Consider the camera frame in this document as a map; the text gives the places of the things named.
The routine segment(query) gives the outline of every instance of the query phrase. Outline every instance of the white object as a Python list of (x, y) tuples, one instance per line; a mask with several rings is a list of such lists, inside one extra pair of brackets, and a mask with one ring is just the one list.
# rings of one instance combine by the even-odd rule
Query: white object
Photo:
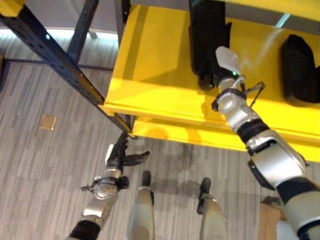
[(276, 225), (277, 240), (299, 240), (287, 221), (279, 221)]
[(236, 72), (241, 76), (238, 55), (225, 46), (220, 46), (215, 51), (216, 59), (221, 68)]
[(110, 144), (108, 151), (106, 151), (105, 160), (104, 160), (105, 165), (107, 165), (108, 159), (110, 158), (110, 155), (111, 155), (112, 150), (114, 149), (114, 146), (115, 146), (114, 144)]

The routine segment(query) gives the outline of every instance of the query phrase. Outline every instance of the yellow shelf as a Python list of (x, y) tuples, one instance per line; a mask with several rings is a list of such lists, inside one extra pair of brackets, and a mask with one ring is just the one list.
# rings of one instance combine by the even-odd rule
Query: yellow shelf
[(319, 0), (225, 0), (280, 13), (289, 13), (305, 19), (320, 21)]
[[(133, 135), (146, 138), (170, 140), (207, 147), (246, 151), (240, 138), (231, 130), (163, 121), (138, 117), (134, 122)], [(306, 160), (320, 162), (320, 143), (304, 142), (282, 137)]]
[[(243, 20), (228, 21), (232, 22), (230, 48), (239, 56), (247, 86), (260, 81), (266, 83), (254, 110), (270, 128), (292, 141), (301, 141), (300, 150), (302, 143), (319, 146), (320, 104), (295, 107), (285, 101), (280, 47), (290, 34), (301, 36), (313, 50), (318, 66), (320, 37)], [(155, 119), (159, 124), (169, 121), (185, 124), (190, 129), (208, 127), (211, 135), (215, 130), (230, 131), (223, 116), (211, 107), (218, 90), (201, 91), (198, 77), (192, 72), (189, 25), (187, 11), (132, 6), (101, 109), (109, 115), (120, 113)], [(180, 142), (195, 143), (182, 139)], [(243, 149), (236, 136), (226, 142), (230, 142), (228, 147)], [(220, 147), (218, 143), (208, 146)], [(313, 150), (311, 155), (309, 149), (306, 144), (300, 152), (319, 161), (320, 154)]]

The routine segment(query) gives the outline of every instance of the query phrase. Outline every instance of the robotic hand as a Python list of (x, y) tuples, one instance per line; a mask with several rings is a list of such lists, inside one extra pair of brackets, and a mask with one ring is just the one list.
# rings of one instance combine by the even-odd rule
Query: robotic hand
[(146, 151), (126, 156), (127, 138), (128, 135), (122, 133), (116, 144), (110, 145), (103, 175), (96, 176), (90, 186), (81, 188), (83, 191), (90, 191), (93, 198), (67, 240), (97, 239), (118, 199), (118, 192), (129, 187), (129, 179), (122, 176), (124, 167), (139, 165), (150, 155), (150, 152)]
[[(219, 70), (214, 82), (220, 93), (212, 108), (225, 116), (245, 144), (251, 156), (248, 165), (260, 185), (279, 193), (284, 214), (297, 236), (301, 240), (320, 240), (319, 186), (306, 177), (304, 158), (252, 109), (265, 85), (260, 82), (246, 90), (238, 56), (223, 46), (215, 53)], [(256, 98), (248, 106), (247, 93), (257, 89)]]

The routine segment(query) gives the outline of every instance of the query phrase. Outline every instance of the black object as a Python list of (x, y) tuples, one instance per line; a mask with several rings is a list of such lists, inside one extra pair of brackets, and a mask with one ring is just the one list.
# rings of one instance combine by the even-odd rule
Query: black object
[(315, 227), (320, 226), (320, 220), (314, 220), (298, 230), (298, 237), (300, 240), (311, 240), (308, 234), (308, 230)]
[(234, 89), (234, 88), (227, 88), (227, 89), (223, 90), (222, 92), (220, 92), (218, 94), (218, 96), (216, 96), (213, 103), (211, 103), (211, 107), (213, 110), (218, 111), (218, 107), (219, 107), (218, 101), (224, 94), (227, 94), (227, 93), (232, 93), (232, 94), (238, 95), (244, 99), (247, 99), (247, 95), (244, 91), (239, 91), (238, 89)]
[[(141, 186), (142, 187), (150, 187), (150, 184), (151, 184), (151, 173), (150, 173), (150, 171), (143, 171)], [(151, 197), (152, 205), (154, 205), (155, 204), (155, 194), (154, 194), (153, 191), (150, 191), (150, 197)]]
[(143, 171), (141, 185), (149, 187), (151, 184), (151, 173), (150, 171)]
[(284, 94), (290, 103), (320, 103), (320, 66), (304, 39), (290, 35), (281, 47)]
[(276, 189), (284, 205), (286, 205), (291, 198), (299, 194), (305, 192), (320, 192), (319, 187), (305, 177), (292, 178), (279, 184)]
[(75, 63), (79, 62), (87, 33), (94, 18), (99, 0), (85, 0), (84, 6), (76, 23), (74, 34), (66, 53)]
[(69, 237), (79, 240), (96, 240), (100, 230), (98, 224), (92, 221), (83, 220), (76, 224)]
[(248, 162), (248, 166), (261, 187), (267, 188), (270, 190), (275, 190), (275, 188), (265, 179), (265, 177), (261, 174), (261, 172), (259, 172), (259, 170), (257, 169), (252, 159)]
[(242, 142), (246, 144), (250, 138), (268, 129), (269, 127), (258, 118), (242, 124), (236, 133), (239, 135)]
[(205, 177), (202, 180), (202, 183), (200, 185), (200, 193), (199, 193), (199, 203), (198, 207), (196, 208), (196, 212), (199, 215), (204, 214), (204, 204), (205, 204), (205, 199), (203, 198), (203, 194), (209, 194), (211, 188), (211, 179), (208, 177)]
[(122, 131), (131, 133), (131, 128), (118, 114), (108, 116), (98, 107), (104, 104), (104, 97), (87, 79), (76, 62), (48, 34), (26, 5), (23, 6), (17, 17), (6, 17), (0, 14), (0, 21), (109, 120)]
[(110, 157), (107, 160), (107, 167), (113, 167), (123, 172), (126, 166), (135, 166), (143, 163), (150, 155), (149, 151), (141, 154), (133, 154), (126, 156), (126, 149), (128, 148), (128, 134), (123, 132), (116, 144), (113, 146)]
[(230, 46), (231, 23), (226, 25), (225, 6), (224, 1), (189, 0), (192, 70), (203, 90), (215, 86), (213, 79), (220, 69), (216, 49)]

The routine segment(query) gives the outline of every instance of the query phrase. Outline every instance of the wire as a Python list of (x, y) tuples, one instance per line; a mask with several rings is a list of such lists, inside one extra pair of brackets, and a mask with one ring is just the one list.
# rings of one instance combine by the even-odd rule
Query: wire
[(253, 107), (253, 105), (256, 103), (259, 95), (261, 94), (261, 92), (265, 89), (266, 85), (264, 84), (263, 81), (258, 82), (255, 86), (253, 86), (252, 88), (248, 88), (248, 90), (246, 91), (246, 94), (252, 93), (256, 90), (259, 89), (258, 93), (256, 94), (255, 98), (253, 99), (252, 103), (250, 104), (250, 108)]

